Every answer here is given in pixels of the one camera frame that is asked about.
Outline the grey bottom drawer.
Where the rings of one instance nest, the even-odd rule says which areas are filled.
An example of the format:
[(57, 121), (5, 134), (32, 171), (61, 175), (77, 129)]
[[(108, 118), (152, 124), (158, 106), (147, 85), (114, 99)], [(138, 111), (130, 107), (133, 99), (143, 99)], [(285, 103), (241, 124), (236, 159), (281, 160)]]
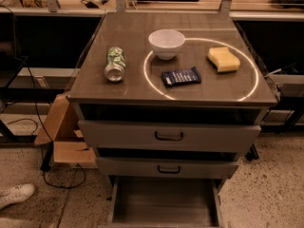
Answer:
[(98, 228), (222, 228), (212, 180), (118, 177)]

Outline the grey drawer cabinet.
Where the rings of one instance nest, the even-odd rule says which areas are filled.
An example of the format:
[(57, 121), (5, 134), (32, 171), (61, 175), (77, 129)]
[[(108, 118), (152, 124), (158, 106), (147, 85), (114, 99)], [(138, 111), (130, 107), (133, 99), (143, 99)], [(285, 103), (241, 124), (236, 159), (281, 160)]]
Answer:
[[(148, 36), (174, 29), (185, 37), (177, 55), (163, 60)], [(123, 79), (111, 82), (104, 70), (110, 48), (124, 52)], [(237, 71), (218, 73), (210, 48), (228, 47), (239, 58)], [(196, 67), (200, 84), (166, 86), (165, 71)], [(68, 96), (79, 121), (156, 124), (258, 125), (276, 103), (231, 19), (218, 14), (109, 13)]]

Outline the green soda can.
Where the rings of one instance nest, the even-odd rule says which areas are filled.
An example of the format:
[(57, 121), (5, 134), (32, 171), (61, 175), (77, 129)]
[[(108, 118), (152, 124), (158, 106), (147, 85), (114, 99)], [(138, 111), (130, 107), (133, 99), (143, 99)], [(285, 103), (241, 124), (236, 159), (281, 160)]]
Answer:
[(104, 76), (111, 82), (119, 82), (123, 79), (125, 69), (124, 51), (120, 47), (111, 47), (106, 55)]

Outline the white ceramic bowl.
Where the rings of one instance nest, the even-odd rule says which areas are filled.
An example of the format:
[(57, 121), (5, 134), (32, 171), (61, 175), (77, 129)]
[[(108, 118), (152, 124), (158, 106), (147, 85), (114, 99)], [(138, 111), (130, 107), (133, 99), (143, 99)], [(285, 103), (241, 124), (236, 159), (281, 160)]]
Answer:
[(174, 58), (185, 43), (184, 35), (174, 29), (159, 29), (148, 36), (149, 45), (159, 58)]

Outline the grey top drawer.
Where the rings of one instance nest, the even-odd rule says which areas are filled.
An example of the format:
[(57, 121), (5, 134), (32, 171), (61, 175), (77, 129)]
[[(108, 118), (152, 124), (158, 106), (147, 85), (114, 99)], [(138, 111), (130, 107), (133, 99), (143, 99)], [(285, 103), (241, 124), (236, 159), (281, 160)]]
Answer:
[(258, 125), (79, 121), (85, 142), (95, 148), (245, 152)]

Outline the grey drawer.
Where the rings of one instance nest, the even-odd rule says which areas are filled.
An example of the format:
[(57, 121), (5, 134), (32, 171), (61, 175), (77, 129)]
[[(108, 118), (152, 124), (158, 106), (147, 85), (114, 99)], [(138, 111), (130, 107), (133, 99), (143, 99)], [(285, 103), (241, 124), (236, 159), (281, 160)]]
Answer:
[(245, 152), (258, 125), (79, 121), (85, 142), (95, 148)]
[(96, 163), (106, 175), (187, 179), (231, 178), (238, 163), (217, 152), (102, 148)]
[(118, 177), (98, 228), (222, 228), (212, 180)]

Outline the grey middle drawer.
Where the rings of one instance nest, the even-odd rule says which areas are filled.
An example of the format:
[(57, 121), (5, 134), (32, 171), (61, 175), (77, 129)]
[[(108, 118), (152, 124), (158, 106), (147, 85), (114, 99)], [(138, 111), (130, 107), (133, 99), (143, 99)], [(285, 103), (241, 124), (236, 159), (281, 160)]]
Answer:
[(238, 163), (217, 152), (102, 148), (96, 163), (106, 175), (187, 179), (231, 178)]

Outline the brown cardboard box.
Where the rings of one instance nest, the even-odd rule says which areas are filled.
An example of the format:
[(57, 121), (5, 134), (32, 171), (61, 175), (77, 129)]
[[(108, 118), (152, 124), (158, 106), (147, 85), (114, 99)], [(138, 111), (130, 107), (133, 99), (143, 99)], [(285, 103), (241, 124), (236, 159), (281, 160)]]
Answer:
[(51, 161), (72, 168), (78, 164), (83, 168), (97, 167), (95, 153), (86, 146), (78, 126), (78, 116), (66, 93), (56, 96), (34, 144), (47, 146), (41, 165), (43, 171), (50, 169)]

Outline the white sneaker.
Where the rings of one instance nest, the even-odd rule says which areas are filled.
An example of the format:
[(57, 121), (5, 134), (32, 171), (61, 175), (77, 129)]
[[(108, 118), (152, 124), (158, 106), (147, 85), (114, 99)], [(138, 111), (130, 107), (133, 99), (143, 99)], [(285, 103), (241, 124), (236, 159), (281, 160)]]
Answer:
[(25, 183), (0, 191), (0, 210), (13, 204), (24, 202), (32, 197), (35, 186), (32, 183)]

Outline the yellow sponge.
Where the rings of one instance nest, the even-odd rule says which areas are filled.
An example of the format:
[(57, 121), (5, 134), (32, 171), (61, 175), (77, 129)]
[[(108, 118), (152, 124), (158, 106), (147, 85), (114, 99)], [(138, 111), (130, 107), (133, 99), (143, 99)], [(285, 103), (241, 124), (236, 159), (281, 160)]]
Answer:
[(207, 57), (215, 65), (218, 73), (237, 71), (240, 67), (239, 58), (228, 47), (212, 47)]

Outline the dark blue snack packet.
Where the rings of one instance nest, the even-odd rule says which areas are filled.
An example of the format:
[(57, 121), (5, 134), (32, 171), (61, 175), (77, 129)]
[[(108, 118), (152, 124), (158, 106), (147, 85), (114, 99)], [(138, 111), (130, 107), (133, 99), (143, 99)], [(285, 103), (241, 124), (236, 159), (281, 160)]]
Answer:
[(200, 73), (195, 66), (187, 69), (165, 71), (161, 74), (161, 79), (169, 87), (201, 83)]

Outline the background workbench shelf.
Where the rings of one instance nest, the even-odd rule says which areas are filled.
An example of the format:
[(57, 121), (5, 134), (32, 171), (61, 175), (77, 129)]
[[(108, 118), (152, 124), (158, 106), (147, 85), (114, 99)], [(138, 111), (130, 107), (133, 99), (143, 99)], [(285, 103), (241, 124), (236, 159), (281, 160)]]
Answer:
[(102, 16), (108, 12), (220, 13), (235, 20), (303, 21), (304, 4), (293, 0), (0, 0), (1, 11), (22, 15)]

